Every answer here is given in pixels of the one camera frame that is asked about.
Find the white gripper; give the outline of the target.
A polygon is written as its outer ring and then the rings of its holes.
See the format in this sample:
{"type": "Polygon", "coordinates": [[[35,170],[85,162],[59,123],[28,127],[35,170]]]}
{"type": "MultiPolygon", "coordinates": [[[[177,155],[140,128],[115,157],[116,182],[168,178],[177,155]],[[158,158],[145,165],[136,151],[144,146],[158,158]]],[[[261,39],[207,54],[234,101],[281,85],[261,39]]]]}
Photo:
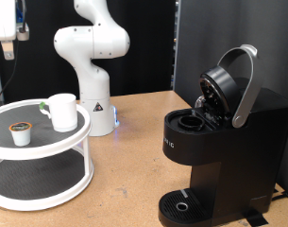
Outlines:
{"type": "Polygon", "coordinates": [[[15,0],[0,0],[0,41],[7,61],[14,59],[13,40],[16,38],[15,0]]]}

